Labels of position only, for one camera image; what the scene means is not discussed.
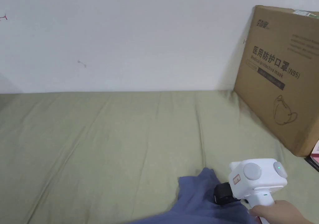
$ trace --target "white wall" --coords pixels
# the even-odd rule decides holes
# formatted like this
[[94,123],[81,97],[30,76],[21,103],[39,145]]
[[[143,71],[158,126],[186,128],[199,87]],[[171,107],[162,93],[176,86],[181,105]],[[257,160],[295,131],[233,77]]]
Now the white wall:
[[319,11],[318,0],[0,0],[0,92],[231,89],[256,4]]

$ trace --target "hand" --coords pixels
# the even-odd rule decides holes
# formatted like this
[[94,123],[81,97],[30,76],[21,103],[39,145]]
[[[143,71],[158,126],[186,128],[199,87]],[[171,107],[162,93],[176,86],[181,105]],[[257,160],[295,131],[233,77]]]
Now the hand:
[[254,206],[250,209],[250,215],[265,218],[270,224],[311,224],[288,201],[275,201],[271,206]]

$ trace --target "device handle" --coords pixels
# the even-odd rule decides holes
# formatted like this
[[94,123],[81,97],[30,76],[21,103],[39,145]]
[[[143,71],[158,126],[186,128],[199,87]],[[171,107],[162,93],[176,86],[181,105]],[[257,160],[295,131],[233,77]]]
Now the device handle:
[[[248,196],[247,201],[249,202],[249,205],[251,208],[253,208],[256,205],[263,205],[263,206],[271,206],[275,204],[274,199],[270,195],[269,192],[257,192],[253,193],[252,195]],[[260,220],[262,224],[269,224],[266,219],[260,217]]]

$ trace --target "gray round button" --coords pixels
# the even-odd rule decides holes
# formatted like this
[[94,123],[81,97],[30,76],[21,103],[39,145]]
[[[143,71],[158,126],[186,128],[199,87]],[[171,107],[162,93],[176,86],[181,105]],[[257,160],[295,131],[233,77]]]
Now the gray round button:
[[247,163],[244,166],[244,175],[249,180],[258,180],[261,177],[261,167],[253,162]]
[[281,162],[274,162],[274,168],[279,176],[286,179],[288,177],[286,170],[282,166]]

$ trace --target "red warning label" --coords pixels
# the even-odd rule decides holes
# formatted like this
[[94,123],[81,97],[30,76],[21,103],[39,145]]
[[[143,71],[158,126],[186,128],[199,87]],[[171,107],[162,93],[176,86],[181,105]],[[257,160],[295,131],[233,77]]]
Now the red warning label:
[[237,183],[239,183],[239,181],[240,181],[240,175],[238,174],[237,176],[235,176],[234,179],[233,179],[233,181],[234,181],[234,184],[235,184],[235,185],[236,185]]

